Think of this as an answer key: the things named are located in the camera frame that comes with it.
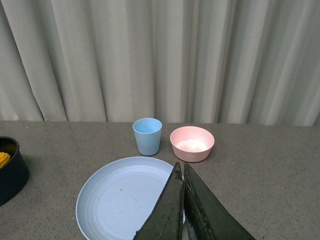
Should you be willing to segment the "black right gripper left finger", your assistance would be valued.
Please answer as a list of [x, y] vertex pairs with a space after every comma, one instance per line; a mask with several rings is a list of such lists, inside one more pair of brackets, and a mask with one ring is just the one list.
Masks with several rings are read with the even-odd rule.
[[147, 220], [135, 240], [181, 240], [184, 223], [185, 182], [176, 162]]

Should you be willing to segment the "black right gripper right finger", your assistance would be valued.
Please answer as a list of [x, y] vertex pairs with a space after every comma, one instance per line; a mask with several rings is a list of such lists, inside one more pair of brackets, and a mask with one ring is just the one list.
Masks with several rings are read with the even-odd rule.
[[184, 212], [190, 240], [253, 240], [199, 175], [184, 164]]

